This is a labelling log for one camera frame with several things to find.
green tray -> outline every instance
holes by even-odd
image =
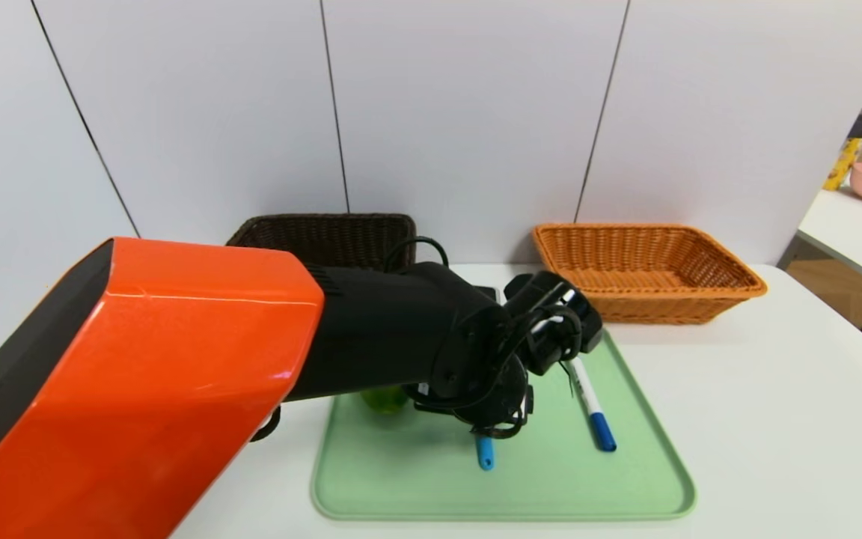
[[[478,467],[468,425],[409,404],[380,415],[335,398],[311,479],[319,511],[340,520],[614,521],[673,519],[694,508],[694,482],[613,341],[582,357],[618,443],[596,449],[567,374],[531,376],[534,415],[494,441]]]

orange wicker basket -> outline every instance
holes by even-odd
[[[603,320],[702,324],[767,285],[704,232],[681,225],[540,225],[544,264]]]

orange robot arm casing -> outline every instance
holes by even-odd
[[[0,442],[0,539],[167,537],[308,354],[324,294],[290,253],[113,242],[105,291]]]

black cable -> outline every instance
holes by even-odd
[[[441,255],[441,265],[447,267],[447,253],[444,252],[444,248],[442,248],[441,243],[434,241],[434,239],[428,238],[428,236],[414,236],[414,238],[408,238],[407,240],[398,242],[397,245],[391,248],[388,254],[384,257],[385,273],[387,273],[390,269],[394,256],[397,256],[397,253],[400,252],[401,249],[410,246],[412,243],[427,243],[427,245],[432,246],[432,248],[437,250],[438,255]]]
[[[259,440],[264,440],[264,438],[266,438],[268,434],[274,432],[274,429],[276,429],[278,423],[281,423],[281,406],[276,407],[274,413],[271,414],[271,418],[268,419],[268,422],[265,423],[264,426],[261,427],[259,430],[257,430],[256,433],[254,433],[254,436],[252,436],[252,439],[250,439],[249,442],[257,442]]]

blue marker cap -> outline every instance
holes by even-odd
[[[478,448],[478,464],[481,469],[494,469],[494,440],[488,436],[476,436],[474,444]]]
[[[617,443],[614,441],[614,436],[610,432],[608,420],[605,419],[605,414],[594,412],[590,416],[591,427],[594,429],[594,434],[598,437],[598,443],[601,444],[601,451],[616,451]]]

